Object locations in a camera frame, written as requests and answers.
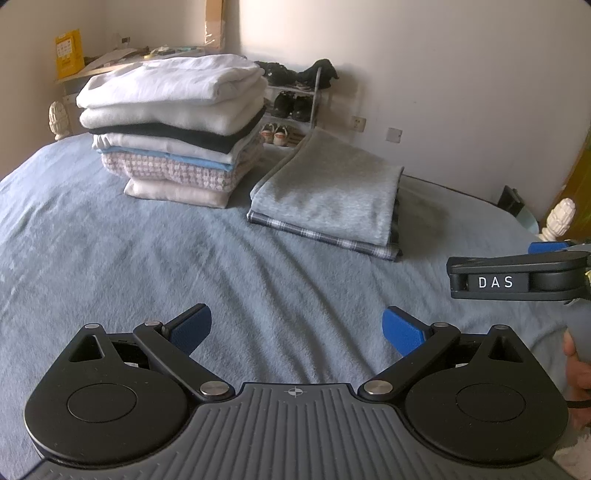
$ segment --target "folded white shirt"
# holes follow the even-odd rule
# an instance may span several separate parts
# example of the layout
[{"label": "folded white shirt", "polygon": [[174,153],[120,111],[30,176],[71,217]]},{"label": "folded white shirt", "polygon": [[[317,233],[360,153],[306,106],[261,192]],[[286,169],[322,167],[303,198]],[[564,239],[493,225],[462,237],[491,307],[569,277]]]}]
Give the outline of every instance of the folded white shirt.
[{"label": "folded white shirt", "polygon": [[232,135],[252,120],[264,104],[267,81],[259,78],[240,97],[214,105],[186,102],[125,103],[89,108],[80,115],[86,128],[136,125],[159,122],[186,130],[201,130],[218,135]]},{"label": "folded white shirt", "polygon": [[232,54],[137,62],[92,77],[76,103],[81,108],[177,100],[212,105],[242,95],[263,73],[253,61]]},{"label": "folded white shirt", "polygon": [[110,147],[137,148],[140,150],[153,150],[156,152],[165,152],[183,157],[201,158],[219,163],[232,165],[236,162],[240,152],[248,145],[248,142],[254,135],[259,135],[262,126],[267,120],[263,117],[255,128],[236,142],[229,153],[208,150],[207,148],[191,145],[175,138],[150,137],[148,135],[129,135],[108,133],[102,135],[93,135],[92,148],[95,150],[106,150]]},{"label": "folded white shirt", "polygon": [[129,179],[124,193],[145,200],[170,200],[201,207],[226,208],[230,193],[200,189],[170,180]]}]

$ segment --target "human hand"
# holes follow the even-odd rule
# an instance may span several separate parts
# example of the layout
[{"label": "human hand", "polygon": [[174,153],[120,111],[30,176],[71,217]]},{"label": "human hand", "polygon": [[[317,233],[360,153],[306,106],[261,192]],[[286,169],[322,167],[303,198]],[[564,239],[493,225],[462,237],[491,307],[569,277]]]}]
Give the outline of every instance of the human hand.
[{"label": "human hand", "polygon": [[[591,399],[591,395],[585,391],[591,390],[591,365],[579,360],[574,340],[568,330],[564,333],[563,350],[568,357],[566,360],[566,379],[571,388],[571,399]],[[591,408],[573,408],[570,410],[570,418],[573,426],[577,430],[581,430],[591,424]]]}]

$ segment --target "white carved finial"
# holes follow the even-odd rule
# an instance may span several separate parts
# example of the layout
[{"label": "white carved finial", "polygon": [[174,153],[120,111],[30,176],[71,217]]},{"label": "white carved finial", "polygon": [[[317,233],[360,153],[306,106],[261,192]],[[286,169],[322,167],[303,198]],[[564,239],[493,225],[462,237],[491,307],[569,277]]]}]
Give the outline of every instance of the white carved finial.
[{"label": "white carved finial", "polygon": [[561,200],[548,215],[546,226],[542,228],[542,233],[538,235],[540,240],[554,242],[557,237],[563,236],[573,221],[575,211],[576,208],[571,199]]},{"label": "white carved finial", "polygon": [[66,107],[61,102],[53,102],[49,107],[49,128],[55,133],[56,140],[70,135],[70,121]]}]

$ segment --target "paper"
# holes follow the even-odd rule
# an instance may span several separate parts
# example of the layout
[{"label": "paper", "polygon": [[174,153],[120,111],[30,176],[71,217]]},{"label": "paper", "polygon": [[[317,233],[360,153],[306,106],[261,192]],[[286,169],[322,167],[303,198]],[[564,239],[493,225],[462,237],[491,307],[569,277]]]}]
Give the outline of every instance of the paper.
[{"label": "paper", "polygon": [[129,55],[130,53],[133,53],[137,50],[137,48],[122,48],[121,50],[113,50],[109,53],[105,53],[102,57],[99,57],[98,59],[91,61],[86,67],[82,69],[81,73],[86,73],[91,70],[100,68],[105,63],[109,63],[110,61],[120,60],[126,55]]}]

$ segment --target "wall outlet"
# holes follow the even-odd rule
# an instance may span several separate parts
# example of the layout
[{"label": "wall outlet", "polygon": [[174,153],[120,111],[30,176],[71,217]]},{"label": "wall outlet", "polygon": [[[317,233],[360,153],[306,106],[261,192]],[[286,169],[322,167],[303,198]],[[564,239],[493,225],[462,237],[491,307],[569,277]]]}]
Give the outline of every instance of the wall outlet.
[{"label": "wall outlet", "polygon": [[402,130],[398,128],[388,128],[388,133],[386,133],[386,140],[392,143],[400,143],[400,139],[402,138]]},{"label": "wall outlet", "polygon": [[361,133],[363,130],[365,130],[365,122],[367,122],[367,119],[363,118],[362,116],[352,116],[351,130]]}]

